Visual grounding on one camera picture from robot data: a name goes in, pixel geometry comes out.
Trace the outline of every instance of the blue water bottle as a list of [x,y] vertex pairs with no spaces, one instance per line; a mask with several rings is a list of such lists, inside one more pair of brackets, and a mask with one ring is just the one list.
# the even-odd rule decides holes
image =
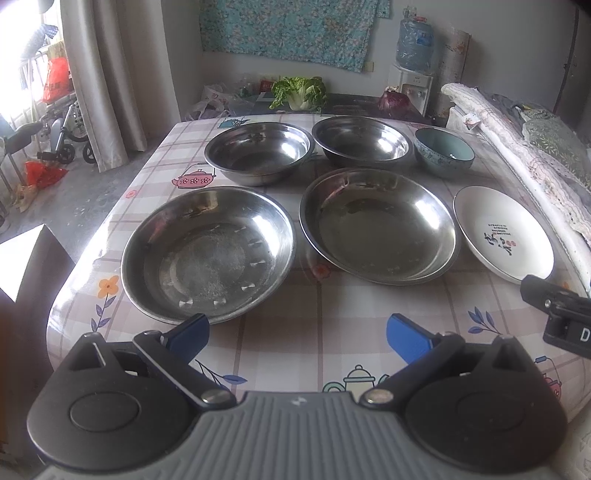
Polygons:
[[396,61],[408,70],[427,73],[431,69],[433,56],[433,28],[425,18],[417,17],[408,7],[400,22],[400,35],[396,50]]

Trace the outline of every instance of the white lace cloth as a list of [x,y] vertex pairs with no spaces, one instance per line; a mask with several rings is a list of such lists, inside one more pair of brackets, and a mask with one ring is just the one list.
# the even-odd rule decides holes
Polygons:
[[591,296],[591,215],[563,178],[580,184],[579,180],[553,157],[528,145],[478,90],[448,83],[441,92],[464,112],[480,119],[482,123],[476,128],[501,153],[538,203]]

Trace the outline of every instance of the red plastic bag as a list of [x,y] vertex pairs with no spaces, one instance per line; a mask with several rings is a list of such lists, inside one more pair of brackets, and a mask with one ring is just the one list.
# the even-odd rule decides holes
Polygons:
[[42,102],[53,103],[69,92],[70,66],[67,59],[58,57],[50,60],[47,68],[47,81],[43,89]]
[[26,161],[27,183],[37,185],[39,190],[60,181],[68,173],[65,168],[48,167],[38,161]]

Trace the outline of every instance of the metal basin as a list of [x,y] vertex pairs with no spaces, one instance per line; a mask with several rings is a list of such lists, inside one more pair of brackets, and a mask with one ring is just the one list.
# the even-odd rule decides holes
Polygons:
[[339,167],[390,168],[414,158],[414,146],[395,128],[364,116],[335,116],[321,120],[312,136]]
[[302,198],[300,222],[320,255],[376,283],[431,280],[459,252],[459,231],[447,207],[387,170],[336,170],[317,179]]
[[121,280],[152,318],[180,323],[204,313],[219,323],[271,295],[291,268],[295,242],[288,214],[263,194],[195,190],[140,224],[125,247]]
[[301,128],[260,122],[216,136],[205,147],[205,159],[236,183],[268,185],[292,173],[315,147],[312,136]]

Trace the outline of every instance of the white ceramic plate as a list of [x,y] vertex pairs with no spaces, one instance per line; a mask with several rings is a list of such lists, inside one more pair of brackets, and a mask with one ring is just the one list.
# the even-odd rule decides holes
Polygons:
[[513,283],[552,273],[548,236],[512,198],[488,187],[466,187],[453,199],[453,211],[470,250],[492,272]]

